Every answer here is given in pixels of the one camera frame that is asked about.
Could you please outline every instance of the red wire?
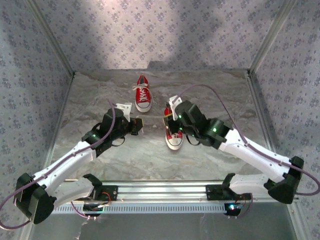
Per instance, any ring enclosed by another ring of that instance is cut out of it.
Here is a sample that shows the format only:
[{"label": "red wire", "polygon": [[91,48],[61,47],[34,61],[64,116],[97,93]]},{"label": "red wire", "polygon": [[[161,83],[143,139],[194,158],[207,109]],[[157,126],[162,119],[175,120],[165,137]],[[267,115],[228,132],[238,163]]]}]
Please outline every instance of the red wire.
[{"label": "red wire", "polygon": [[102,194],[106,194],[106,195],[108,195],[109,199],[108,199],[107,204],[108,204],[108,203],[110,203],[110,204],[111,204],[111,197],[110,197],[110,194],[109,194],[109,193],[107,193],[107,192],[105,192],[105,191],[103,191],[103,192],[102,192]]},{"label": "red wire", "polygon": [[242,207],[244,207],[247,203],[247,200],[245,198],[245,195],[241,194],[242,198],[244,199],[244,204],[242,205]]}]

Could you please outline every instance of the white rubber toe cap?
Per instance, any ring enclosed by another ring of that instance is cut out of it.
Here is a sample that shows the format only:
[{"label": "white rubber toe cap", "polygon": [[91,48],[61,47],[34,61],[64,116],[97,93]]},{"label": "white rubber toe cap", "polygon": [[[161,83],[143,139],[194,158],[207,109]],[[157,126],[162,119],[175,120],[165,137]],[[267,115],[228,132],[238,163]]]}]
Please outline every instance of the white rubber toe cap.
[{"label": "white rubber toe cap", "polygon": [[136,109],[141,113],[146,113],[151,109],[151,102],[135,102]]},{"label": "white rubber toe cap", "polygon": [[176,134],[173,134],[171,139],[168,139],[167,136],[165,136],[165,142],[171,150],[178,150],[182,147],[184,138],[177,138]]}]

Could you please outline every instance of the metal frame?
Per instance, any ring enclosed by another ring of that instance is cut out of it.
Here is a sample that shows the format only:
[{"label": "metal frame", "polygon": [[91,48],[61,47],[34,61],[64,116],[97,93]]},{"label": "metal frame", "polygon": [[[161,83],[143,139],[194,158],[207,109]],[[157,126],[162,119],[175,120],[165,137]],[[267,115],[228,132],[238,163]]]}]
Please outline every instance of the metal frame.
[{"label": "metal frame", "polygon": [[[67,100],[68,100],[68,96],[69,96],[69,93],[70,93],[70,89],[71,89],[71,85],[72,85],[73,80],[74,80],[74,75],[72,75],[70,77],[70,81],[69,81],[69,84],[68,84],[64,99],[63,99],[62,106],[61,106],[60,115],[58,117],[57,124],[55,126],[54,133],[53,133],[50,145],[49,145],[49,149],[48,149],[48,152],[46,154],[45,163],[43,165],[44,168],[50,165],[50,162],[51,162],[51,159],[52,159],[52,156],[53,156],[53,153],[54,153],[55,141],[56,141],[56,138],[58,136],[58,132],[59,132],[59,129],[60,129],[60,126],[61,126],[61,123],[62,123],[62,117],[63,117],[64,109],[65,109],[66,104],[67,104]],[[19,225],[23,224],[27,220],[28,219],[25,216],[23,216],[23,217],[21,217],[21,221],[18,224]],[[25,227],[21,228],[21,230],[19,231],[19,233],[17,234],[15,239],[16,240],[25,240],[26,236],[29,237],[31,229],[32,229],[32,226],[33,226],[32,224],[27,224]]]},{"label": "metal frame", "polygon": [[296,5],[298,0],[286,0],[283,1],[283,4],[281,5],[280,9],[278,10],[270,28],[267,32],[266,36],[264,37],[264,40],[256,53],[251,65],[250,65],[250,71],[252,73],[256,72],[261,63],[263,62],[265,56],[267,55],[270,47],[274,43],[278,33],[280,32],[282,26],[286,22],[292,8]]},{"label": "metal frame", "polygon": [[[255,110],[258,115],[260,125],[262,127],[262,132],[263,132],[264,140],[266,143],[266,147],[271,151],[275,152],[276,151],[275,143],[273,142],[270,135],[271,131],[268,128],[267,119],[263,112],[263,104],[261,102],[261,99],[258,98],[257,86],[254,84],[253,80],[251,79],[247,71],[245,71],[244,74],[247,79],[248,87],[250,89],[250,92],[253,98]],[[292,204],[287,205],[287,208],[290,214],[290,218],[291,218],[292,225],[293,225],[297,239],[298,240],[312,239],[311,231],[307,224],[306,216],[304,215],[304,212],[302,210],[302,205],[299,199],[293,202]]]},{"label": "metal frame", "polygon": [[[222,181],[104,181],[105,186],[118,186],[117,201],[107,205],[100,214],[150,213],[226,213],[225,203],[234,201],[208,201],[206,185],[221,185]],[[253,202],[276,203],[266,194],[255,194]],[[81,211],[84,204],[94,201],[74,201]],[[52,214],[75,213],[70,204],[55,209]]]},{"label": "metal frame", "polygon": [[29,8],[30,12],[32,13],[34,20],[39,24],[39,27],[41,28],[48,43],[51,45],[53,52],[56,54],[56,56],[60,60],[65,71],[71,77],[73,75],[74,71],[73,71],[65,53],[62,51],[56,37],[54,36],[52,30],[50,29],[49,24],[46,21],[46,17],[41,12],[40,7],[38,6],[38,4],[36,3],[35,0],[25,0],[25,3],[27,5],[27,7]]}]

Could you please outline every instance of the shoe sole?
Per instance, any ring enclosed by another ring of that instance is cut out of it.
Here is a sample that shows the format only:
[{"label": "shoe sole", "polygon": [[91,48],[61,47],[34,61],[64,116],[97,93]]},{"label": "shoe sole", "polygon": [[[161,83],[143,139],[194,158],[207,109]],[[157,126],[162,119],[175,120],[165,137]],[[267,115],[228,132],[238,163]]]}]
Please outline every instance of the shoe sole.
[{"label": "shoe sole", "polygon": [[138,104],[137,104],[137,102],[135,102],[135,107],[136,107],[136,109],[138,109],[139,112],[141,112],[141,113],[146,113],[146,112],[148,112],[148,111],[151,109],[151,102],[150,102],[149,106],[143,107],[143,108],[142,108],[142,107],[139,107]]},{"label": "shoe sole", "polygon": [[168,147],[169,147],[171,150],[178,150],[178,149],[180,149],[180,148],[182,147],[182,143],[184,142],[184,139],[182,138],[182,141],[180,142],[180,144],[177,145],[177,146],[174,146],[174,145],[172,145],[172,144],[168,141],[167,136],[164,136],[164,138],[165,138],[166,144],[168,145]]}]

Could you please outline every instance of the white shoelace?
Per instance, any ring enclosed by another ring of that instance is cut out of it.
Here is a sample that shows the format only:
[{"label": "white shoelace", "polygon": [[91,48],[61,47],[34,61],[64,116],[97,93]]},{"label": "white shoelace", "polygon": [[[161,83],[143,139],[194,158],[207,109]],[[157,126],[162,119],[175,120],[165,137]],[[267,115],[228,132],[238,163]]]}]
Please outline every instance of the white shoelace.
[{"label": "white shoelace", "polygon": [[148,84],[142,83],[142,84],[134,85],[132,87],[133,91],[135,91],[137,89],[140,89],[140,91],[141,91],[139,101],[147,101],[148,100],[147,93],[146,93],[145,89],[147,89],[149,91],[149,94],[150,94],[150,97],[151,97],[152,101],[154,100],[154,98],[153,98],[153,96],[152,96],[152,94],[151,94],[151,92],[150,92],[150,90],[148,88]]}]

